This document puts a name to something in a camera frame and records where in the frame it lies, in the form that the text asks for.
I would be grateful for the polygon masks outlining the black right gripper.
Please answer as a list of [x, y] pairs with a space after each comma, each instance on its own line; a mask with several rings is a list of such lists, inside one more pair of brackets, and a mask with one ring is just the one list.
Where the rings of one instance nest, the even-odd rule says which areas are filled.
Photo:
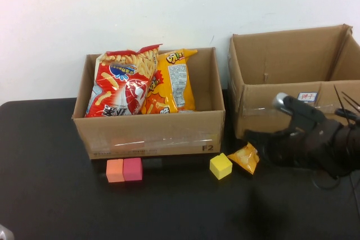
[[[306, 169], [343, 169], [337, 156], [340, 142], [345, 140], [345, 126], [326, 120], [310, 132], [292, 133], [280, 139], [281, 131], [267, 133], [245, 130], [244, 138], [251, 143], [262, 162], [273, 166]], [[270, 146], [277, 144], [277, 151]]]

